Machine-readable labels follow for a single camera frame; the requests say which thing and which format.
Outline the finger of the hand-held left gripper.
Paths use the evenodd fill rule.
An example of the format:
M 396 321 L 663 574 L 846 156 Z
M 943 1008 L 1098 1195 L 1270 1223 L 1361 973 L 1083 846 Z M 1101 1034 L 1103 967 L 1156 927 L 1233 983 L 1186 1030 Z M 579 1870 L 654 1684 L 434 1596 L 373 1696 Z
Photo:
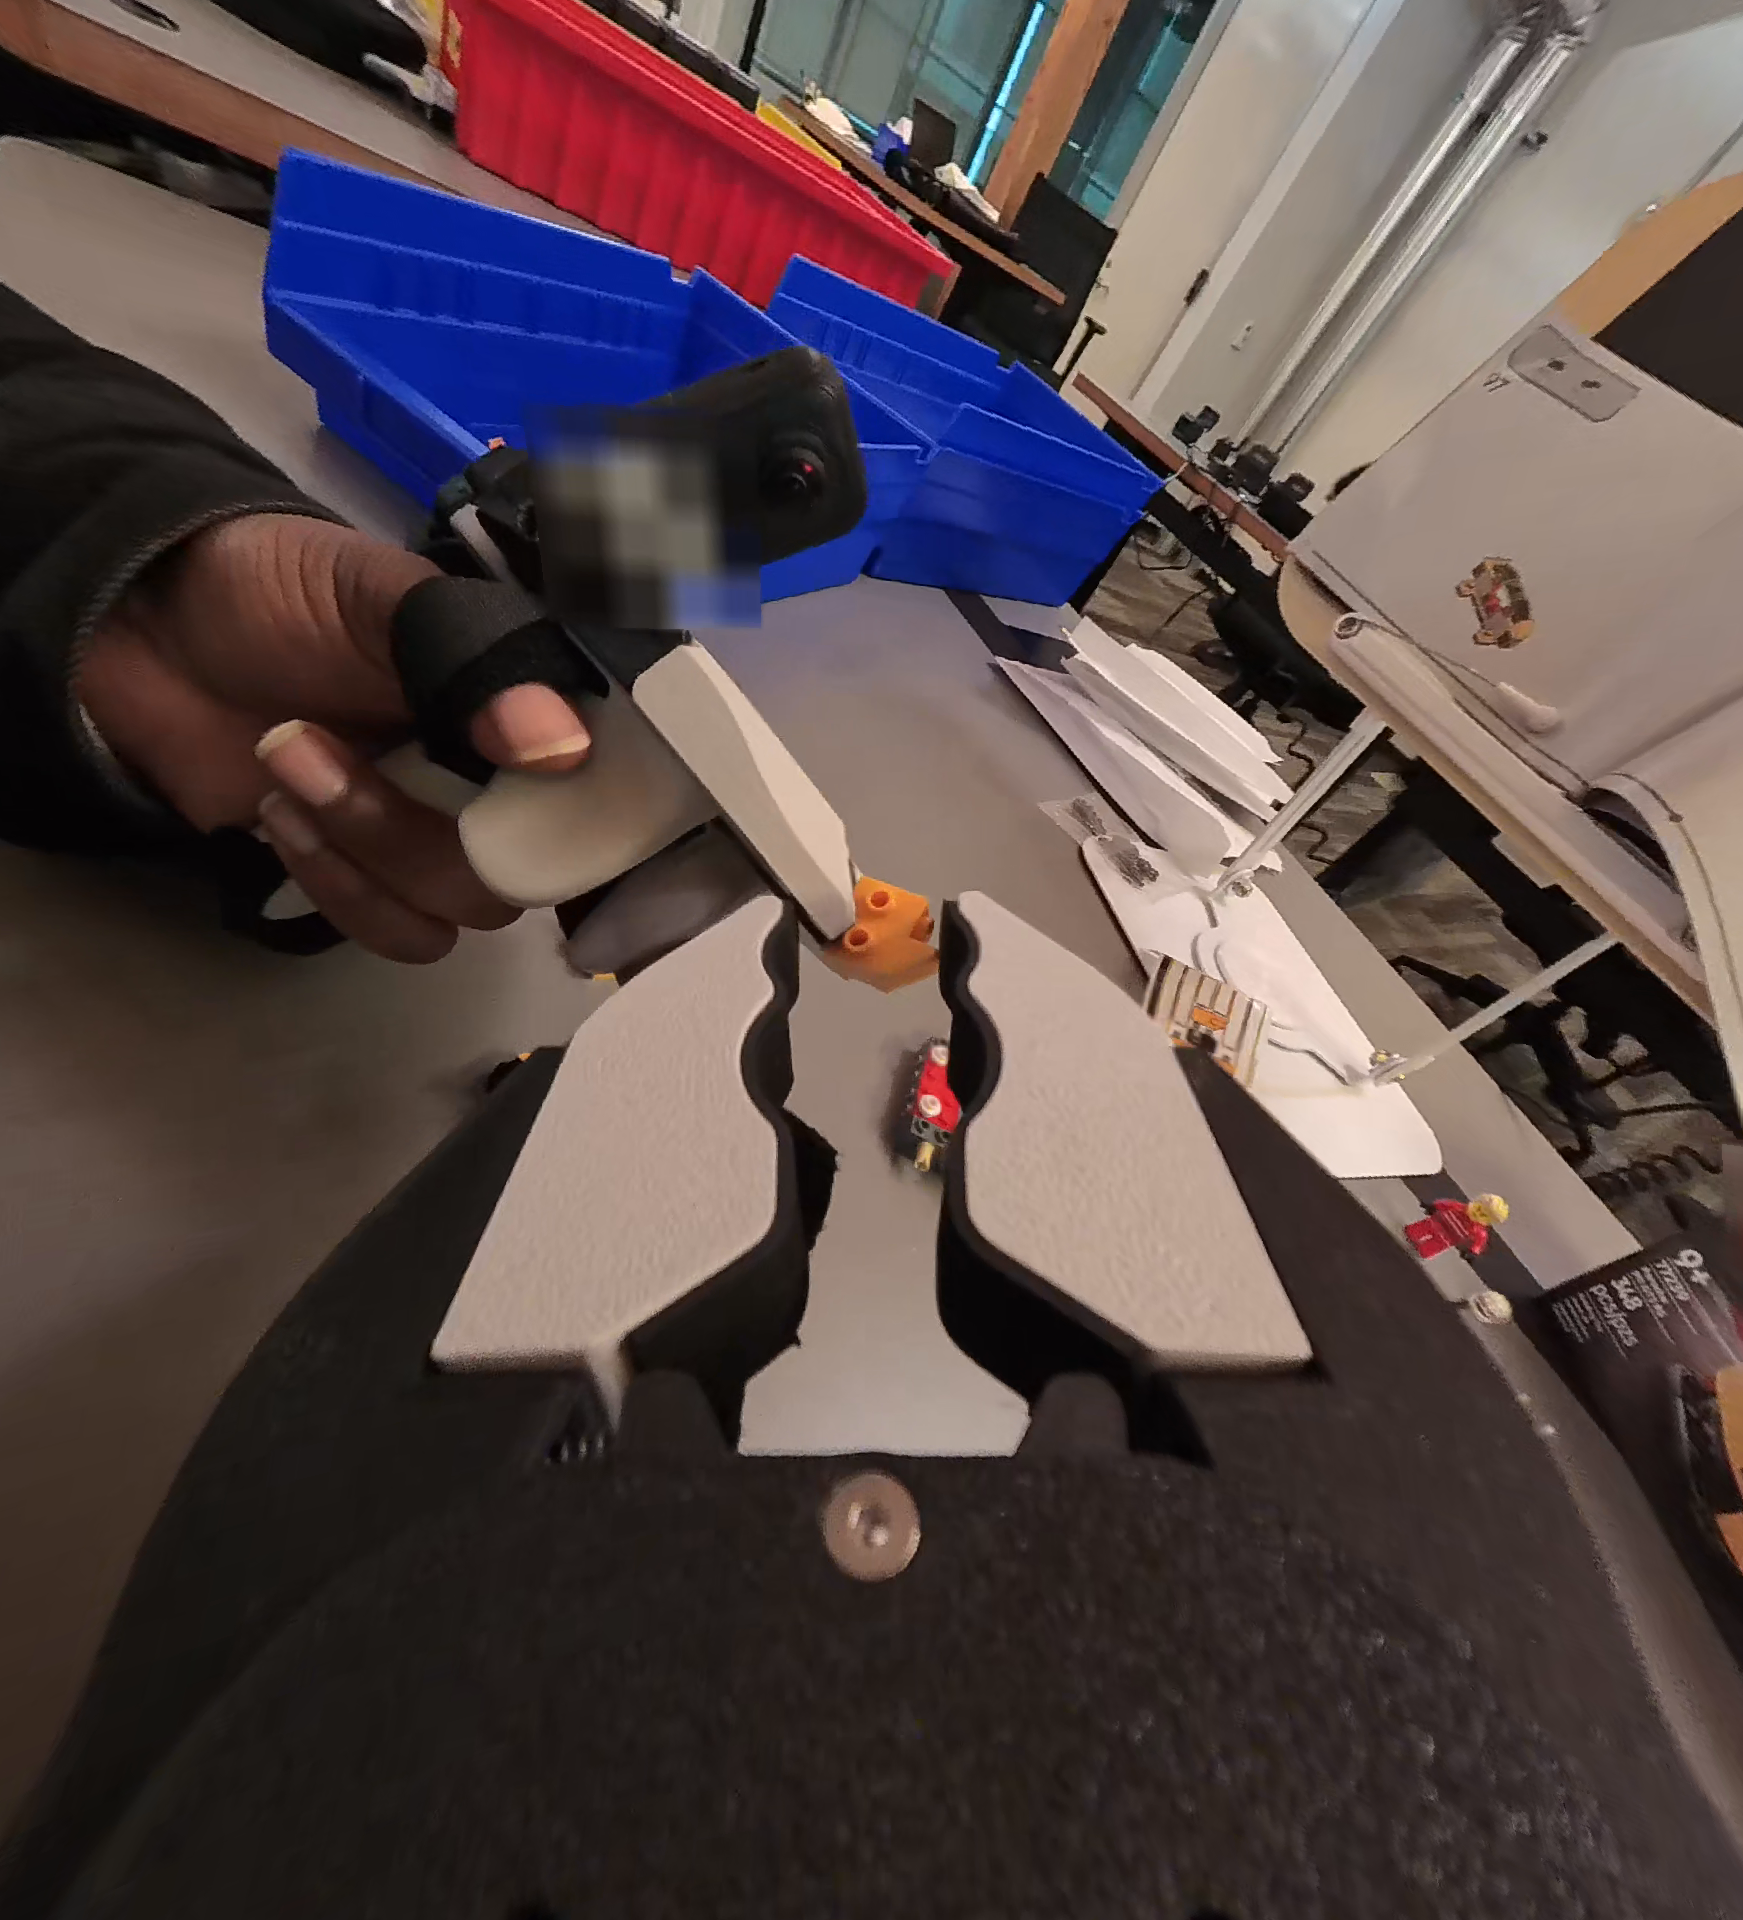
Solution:
M 633 679 L 631 702 L 812 932 L 841 943 L 858 880 L 844 822 L 731 674 L 685 638 Z

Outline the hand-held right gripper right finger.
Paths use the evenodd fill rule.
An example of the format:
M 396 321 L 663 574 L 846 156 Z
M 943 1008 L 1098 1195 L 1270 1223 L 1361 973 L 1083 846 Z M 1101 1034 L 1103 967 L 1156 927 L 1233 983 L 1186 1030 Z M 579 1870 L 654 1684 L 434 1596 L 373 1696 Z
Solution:
M 1180 1378 L 1316 1362 L 1182 1056 L 1104 974 L 986 893 L 940 928 L 960 1123 L 938 1316 L 1023 1405 L 1094 1378 L 1150 1415 Z

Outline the black red orange lego subassembly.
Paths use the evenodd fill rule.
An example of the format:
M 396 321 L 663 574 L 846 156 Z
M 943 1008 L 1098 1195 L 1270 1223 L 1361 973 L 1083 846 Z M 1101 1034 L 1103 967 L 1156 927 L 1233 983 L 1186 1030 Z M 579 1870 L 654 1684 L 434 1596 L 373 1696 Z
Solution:
M 853 923 L 819 949 L 819 958 L 840 979 L 877 992 L 920 985 L 938 970 L 932 901 L 862 874 L 853 883 Z

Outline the red lego minifigure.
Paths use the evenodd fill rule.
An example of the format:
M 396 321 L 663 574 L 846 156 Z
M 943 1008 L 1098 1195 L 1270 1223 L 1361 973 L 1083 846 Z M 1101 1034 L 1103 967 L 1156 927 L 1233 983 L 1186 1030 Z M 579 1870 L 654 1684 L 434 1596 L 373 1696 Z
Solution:
M 1422 1262 L 1444 1254 L 1474 1262 L 1490 1247 L 1508 1211 L 1506 1200 L 1492 1193 L 1476 1200 L 1434 1200 L 1403 1227 L 1406 1243 Z

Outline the black lego set box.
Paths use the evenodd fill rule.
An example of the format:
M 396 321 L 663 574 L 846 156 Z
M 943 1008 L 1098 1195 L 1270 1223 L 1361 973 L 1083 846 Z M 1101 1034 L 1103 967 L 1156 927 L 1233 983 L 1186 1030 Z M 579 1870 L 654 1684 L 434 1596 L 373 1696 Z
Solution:
M 1743 1149 L 1722 1213 L 1553 1288 L 1527 1327 L 1660 1519 L 1743 1596 Z

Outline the sticker sheet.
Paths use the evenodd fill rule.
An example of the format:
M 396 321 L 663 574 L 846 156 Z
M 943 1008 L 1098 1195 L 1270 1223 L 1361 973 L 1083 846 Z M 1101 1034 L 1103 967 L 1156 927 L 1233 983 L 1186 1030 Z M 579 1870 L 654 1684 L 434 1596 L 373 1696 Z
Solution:
M 1266 1037 L 1266 1005 L 1210 973 L 1161 955 L 1144 1012 L 1185 1053 L 1206 1054 L 1236 1085 L 1252 1082 Z

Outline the blue plastic bin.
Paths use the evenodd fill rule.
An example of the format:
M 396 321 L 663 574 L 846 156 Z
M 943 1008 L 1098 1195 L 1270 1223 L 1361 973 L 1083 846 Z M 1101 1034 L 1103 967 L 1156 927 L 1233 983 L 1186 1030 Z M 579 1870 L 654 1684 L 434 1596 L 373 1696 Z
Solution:
M 788 301 L 771 316 L 702 269 L 679 278 L 621 241 L 299 151 L 278 162 L 260 299 L 267 347 L 311 387 L 324 428 L 425 509 L 491 443 L 527 463 L 568 439 L 567 417 L 591 444 L 613 404 L 667 397 L 806 333 L 846 346 L 834 318 Z M 841 352 L 836 365 L 867 475 L 860 522 L 758 565 L 749 587 L 736 561 L 633 573 L 675 588 L 667 612 L 741 625 L 862 574 L 1008 596 L 979 582 L 994 543 L 923 513 L 970 505 L 934 484 L 963 470 L 936 460 L 867 371 Z
M 767 316 L 850 389 L 875 581 L 1068 602 L 1161 489 L 1027 368 L 812 260 L 788 260 Z

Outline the black office chair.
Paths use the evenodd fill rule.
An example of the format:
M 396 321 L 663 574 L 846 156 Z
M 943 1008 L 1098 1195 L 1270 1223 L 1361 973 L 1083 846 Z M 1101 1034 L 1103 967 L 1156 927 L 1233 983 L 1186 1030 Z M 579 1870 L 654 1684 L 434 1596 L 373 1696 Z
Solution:
M 1083 311 L 1119 234 L 1045 173 L 1030 180 L 1012 234 L 1015 266 L 1047 282 L 1055 295 L 973 260 L 961 266 L 938 318 L 1001 364 L 1026 365 L 1057 387 L 1078 355 L 1077 330 L 1085 327 L 1087 346 L 1103 333 L 1103 324 L 1085 321 Z

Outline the large yellow plastic bin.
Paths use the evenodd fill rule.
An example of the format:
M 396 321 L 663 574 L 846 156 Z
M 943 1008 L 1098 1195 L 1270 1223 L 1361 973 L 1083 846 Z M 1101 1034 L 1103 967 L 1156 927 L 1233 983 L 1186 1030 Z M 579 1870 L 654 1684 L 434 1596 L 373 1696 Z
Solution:
M 836 167 L 866 164 L 875 173 L 884 173 L 884 159 L 874 156 L 871 141 L 830 100 L 790 97 L 771 100 L 758 97 L 754 113 L 767 124 L 812 149 L 812 153 L 826 151 L 834 154 Z

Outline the red plastic bin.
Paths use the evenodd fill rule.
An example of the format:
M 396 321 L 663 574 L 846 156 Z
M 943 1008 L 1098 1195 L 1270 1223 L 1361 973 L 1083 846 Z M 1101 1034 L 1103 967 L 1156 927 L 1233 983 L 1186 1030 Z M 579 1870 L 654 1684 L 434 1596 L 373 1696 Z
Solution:
M 801 257 L 918 307 L 951 262 L 858 179 L 585 4 L 447 2 L 476 167 L 765 307 Z

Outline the white paper bag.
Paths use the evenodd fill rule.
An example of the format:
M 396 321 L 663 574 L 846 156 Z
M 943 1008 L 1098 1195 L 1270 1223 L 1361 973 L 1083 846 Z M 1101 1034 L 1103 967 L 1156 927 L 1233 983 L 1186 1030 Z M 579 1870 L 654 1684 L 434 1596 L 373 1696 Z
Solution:
M 1003 658 L 992 667 L 1077 757 L 1106 802 L 1180 870 L 1206 875 L 1248 846 L 1250 835 L 1214 800 L 1106 715 L 1073 678 Z
M 1064 670 L 1090 704 L 1176 773 L 1265 822 L 1291 800 L 1266 739 L 1170 658 L 1081 616 Z

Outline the long wooden edge desk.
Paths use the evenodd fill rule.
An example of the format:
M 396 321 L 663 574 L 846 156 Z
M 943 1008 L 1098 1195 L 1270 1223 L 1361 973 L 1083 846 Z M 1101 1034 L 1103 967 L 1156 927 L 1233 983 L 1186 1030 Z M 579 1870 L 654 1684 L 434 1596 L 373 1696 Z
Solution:
M 1085 374 L 1070 375 L 1066 389 L 1097 409 L 1106 437 L 1156 476 L 1146 524 L 1220 590 L 1265 599 L 1291 540 L 1313 518 L 1313 483 L 1274 475 L 1274 455 L 1261 444 L 1210 441 L 1217 420 L 1180 420 L 1193 437 L 1173 441 Z

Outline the wooden pillar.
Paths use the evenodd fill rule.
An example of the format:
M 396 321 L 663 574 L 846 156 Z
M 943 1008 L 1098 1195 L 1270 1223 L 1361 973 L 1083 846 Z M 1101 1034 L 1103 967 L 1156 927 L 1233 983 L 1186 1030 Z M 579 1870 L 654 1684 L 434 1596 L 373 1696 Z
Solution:
M 983 189 L 1001 227 L 1015 226 L 1030 184 L 1051 173 L 1127 9 L 1128 2 L 1064 2 L 1058 9 L 1042 61 Z

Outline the black swivel chair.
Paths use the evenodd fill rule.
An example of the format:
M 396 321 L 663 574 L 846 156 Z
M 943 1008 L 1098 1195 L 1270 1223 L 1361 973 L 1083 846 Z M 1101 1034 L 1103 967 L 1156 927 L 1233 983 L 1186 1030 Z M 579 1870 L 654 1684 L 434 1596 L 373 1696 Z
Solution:
M 1498 905 L 1450 883 L 1394 900 L 1396 967 L 1442 999 L 1450 1019 L 1508 991 L 1595 935 L 1559 892 Z M 1468 1038 L 1466 1049 L 1557 1138 L 1578 1171 L 1638 1168 L 1717 1171 L 1743 1123 L 1711 1024 L 1626 949 L 1610 949 L 1531 1003 Z

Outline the silver ventilation duct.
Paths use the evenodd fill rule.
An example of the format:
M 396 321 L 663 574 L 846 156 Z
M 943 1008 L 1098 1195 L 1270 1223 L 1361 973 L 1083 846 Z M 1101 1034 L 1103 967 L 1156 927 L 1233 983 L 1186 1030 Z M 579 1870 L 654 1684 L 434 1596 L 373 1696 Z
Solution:
M 1248 206 L 1242 437 L 1287 450 L 1589 37 L 1576 4 L 1365 4 Z

